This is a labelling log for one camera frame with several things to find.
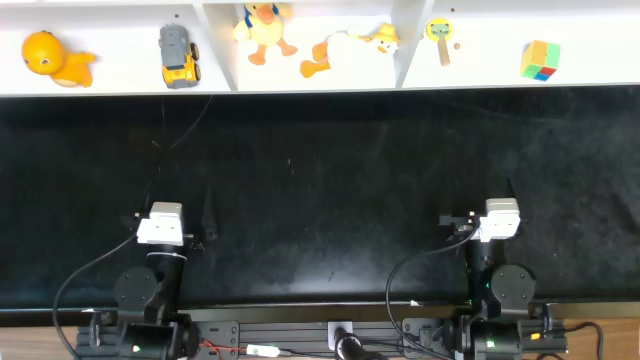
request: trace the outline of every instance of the wooden floor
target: wooden floor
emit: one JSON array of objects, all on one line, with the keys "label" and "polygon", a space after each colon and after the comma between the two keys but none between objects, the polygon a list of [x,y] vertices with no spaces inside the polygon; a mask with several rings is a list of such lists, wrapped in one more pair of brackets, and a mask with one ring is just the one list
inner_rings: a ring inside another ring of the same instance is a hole
[{"label": "wooden floor", "polygon": [[[568,320],[567,327],[586,320]],[[604,357],[607,360],[640,359],[640,319],[595,320],[605,334]],[[67,338],[75,340],[77,329],[64,328]],[[569,353],[565,360],[596,360],[597,333],[592,328],[569,333]],[[527,355],[525,359],[536,359]],[[69,360],[71,356],[53,328],[0,328],[0,360]]]}]

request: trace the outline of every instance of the duck beak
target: duck beak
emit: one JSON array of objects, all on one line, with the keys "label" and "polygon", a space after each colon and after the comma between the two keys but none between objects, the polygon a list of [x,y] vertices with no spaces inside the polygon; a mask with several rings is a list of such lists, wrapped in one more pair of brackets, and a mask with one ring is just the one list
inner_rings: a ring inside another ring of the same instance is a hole
[{"label": "duck beak", "polygon": [[258,9],[258,19],[260,19],[260,21],[262,21],[263,23],[269,25],[273,22],[273,18],[275,17],[275,14],[273,13],[273,6],[271,4],[268,5],[262,5],[259,9]]}]

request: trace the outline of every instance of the white label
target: white label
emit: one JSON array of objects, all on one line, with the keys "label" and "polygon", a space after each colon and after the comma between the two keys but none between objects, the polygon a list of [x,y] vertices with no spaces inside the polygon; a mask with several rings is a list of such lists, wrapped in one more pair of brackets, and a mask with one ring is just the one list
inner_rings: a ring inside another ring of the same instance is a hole
[{"label": "white label", "polygon": [[247,345],[247,355],[278,357],[280,349],[275,346]]}]

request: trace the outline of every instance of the toy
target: toy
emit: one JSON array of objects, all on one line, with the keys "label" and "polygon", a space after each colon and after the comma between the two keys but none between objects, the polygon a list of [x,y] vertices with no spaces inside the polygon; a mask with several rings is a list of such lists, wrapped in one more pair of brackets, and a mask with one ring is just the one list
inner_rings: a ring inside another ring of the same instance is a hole
[{"label": "toy", "polygon": [[335,33],[327,41],[312,49],[313,61],[305,60],[300,64],[300,73],[305,78],[331,68],[343,68],[353,72],[371,64],[375,57],[393,56],[398,49],[400,39],[391,24],[382,24],[378,32],[370,37],[353,36],[344,32]]},{"label": "toy", "polygon": [[449,66],[451,64],[451,60],[449,60],[447,40],[451,39],[451,36],[453,35],[453,25],[451,25],[451,22],[447,19],[433,19],[429,21],[429,24],[427,24],[425,32],[429,39],[438,43],[440,65]]},{"label": "toy", "polygon": [[529,79],[547,81],[558,70],[560,45],[535,40],[524,51],[520,75]]},{"label": "toy", "polygon": [[170,89],[198,85],[200,66],[196,61],[200,52],[196,44],[189,42],[189,33],[184,26],[166,25],[160,29],[160,53],[162,54],[162,77]]},{"label": "toy", "polygon": [[272,45],[280,46],[283,56],[291,56],[298,52],[298,48],[287,44],[284,35],[284,23],[280,16],[290,19],[293,10],[290,4],[251,3],[244,5],[245,17],[233,30],[236,40],[251,39],[258,44],[255,54],[249,55],[249,61],[255,65],[264,65],[267,48]]},{"label": "toy", "polygon": [[58,85],[74,87],[91,86],[93,78],[89,63],[96,56],[89,53],[69,52],[48,31],[33,33],[22,44],[22,58],[29,70],[40,75],[49,75]]}]

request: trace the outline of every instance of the yellow toy truck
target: yellow toy truck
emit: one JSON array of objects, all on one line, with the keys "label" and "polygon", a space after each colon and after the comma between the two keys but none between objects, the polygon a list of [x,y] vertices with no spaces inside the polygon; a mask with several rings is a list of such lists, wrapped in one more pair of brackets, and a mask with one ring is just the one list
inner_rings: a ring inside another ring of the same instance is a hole
[{"label": "yellow toy truck", "polygon": [[189,33],[184,26],[166,25],[160,29],[160,52],[162,54],[162,77],[167,87],[179,89],[198,85],[200,57],[196,44],[189,42]]}]

